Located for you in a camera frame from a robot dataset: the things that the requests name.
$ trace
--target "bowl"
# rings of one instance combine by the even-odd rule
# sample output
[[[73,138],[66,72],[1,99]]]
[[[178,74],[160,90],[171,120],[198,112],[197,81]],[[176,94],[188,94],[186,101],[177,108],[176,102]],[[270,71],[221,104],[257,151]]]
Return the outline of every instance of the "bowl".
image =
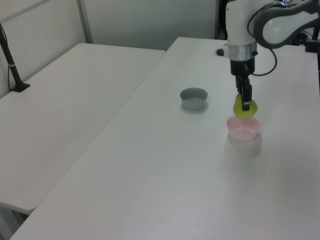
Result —
[[[197,110],[206,105],[208,93],[198,87],[190,87],[180,93],[182,106],[186,109]]]
[[[230,137],[238,141],[250,141],[256,137],[260,130],[260,123],[254,117],[242,119],[231,116],[226,121],[226,125]]]

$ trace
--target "gray bowl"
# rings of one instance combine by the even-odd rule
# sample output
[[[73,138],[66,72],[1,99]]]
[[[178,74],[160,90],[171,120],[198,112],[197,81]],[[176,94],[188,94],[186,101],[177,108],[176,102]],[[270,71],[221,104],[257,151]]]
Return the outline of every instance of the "gray bowl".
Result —
[[[182,106],[186,109],[202,109],[206,105],[208,93],[202,88],[190,87],[180,93]]]

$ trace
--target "black stand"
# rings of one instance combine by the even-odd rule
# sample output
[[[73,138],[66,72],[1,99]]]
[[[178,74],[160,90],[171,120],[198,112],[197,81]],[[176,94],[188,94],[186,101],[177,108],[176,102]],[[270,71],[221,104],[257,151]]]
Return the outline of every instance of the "black stand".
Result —
[[[21,81],[16,64],[15,64],[14,59],[12,58],[12,55],[10,53],[10,50],[8,47],[8,42],[6,40],[6,37],[3,33],[3,31],[1,31],[1,30],[0,30],[0,45],[2,47],[6,61],[8,62],[8,66],[11,70],[12,76],[15,81],[15,88],[13,88],[12,91],[21,93],[23,90],[30,87],[30,84],[26,84]]]

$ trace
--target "black cable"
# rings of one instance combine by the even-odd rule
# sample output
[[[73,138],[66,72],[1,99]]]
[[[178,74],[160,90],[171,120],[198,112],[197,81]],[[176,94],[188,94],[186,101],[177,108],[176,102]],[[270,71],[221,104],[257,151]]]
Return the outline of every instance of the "black cable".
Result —
[[[0,22],[0,29],[1,29],[1,31],[3,33],[3,35],[4,35],[5,41],[8,43],[7,35],[6,35],[6,32],[5,32],[4,28],[1,25],[1,22]]]
[[[261,12],[261,10],[263,10],[264,8],[265,8],[265,7],[263,6],[263,7],[260,8],[258,11],[256,11],[255,14],[253,14],[252,17],[249,19],[249,21],[248,21],[248,23],[247,23],[247,25],[246,25],[246,30],[247,30],[247,32],[248,32],[248,33],[250,34],[250,36],[253,37],[254,39],[256,39],[256,38],[255,38],[254,34],[253,34],[252,32],[250,32],[249,26],[250,26],[251,21],[254,19],[254,17],[257,16],[257,15]],[[247,71],[248,73],[250,73],[250,74],[253,75],[253,76],[261,77],[261,76],[265,76],[265,75],[268,75],[268,74],[272,73],[272,72],[276,69],[276,67],[277,67],[277,65],[278,65],[277,55],[275,54],[275,52],[274,52],[271,48],[268,48],[268,49],[270,50],[270,52],[273,54],[273,57],[274,57],[274,66],[273,66],[273,68],[272,68],[270,71],[266,72],[266,73],[256,74],[256,73],[253,73],[253,72],[249,72],[248,66],[245,65],[244,67],[245,67],[245,69],[246,69],[246,71]]]
[[[4,28],[2,27],[1,25],[1,22],[0,22],[0,29],[4,35],[4,38],[5,38],[5,41],[8,43],[8,39],[7,39],[7,35],[6,35],[6,32],[4,30]],[[9,92],[11,92],[11,88],[10,88],[10,67],[8,66],[8,88],[9,88]]]
[[[10,88],[10,67],[8,66],[8,88],[9,88],[9,92],[11,92],[11,88]]]

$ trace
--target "silver cylinder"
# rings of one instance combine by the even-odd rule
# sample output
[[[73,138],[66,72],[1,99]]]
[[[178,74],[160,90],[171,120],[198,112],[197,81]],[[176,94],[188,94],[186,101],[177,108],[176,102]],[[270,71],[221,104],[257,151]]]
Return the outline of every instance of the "silver cylinder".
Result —
[[[247,61],[257,54],[257,42],[254,41],[245,45],[227,45],[229,59],[234,61]]]

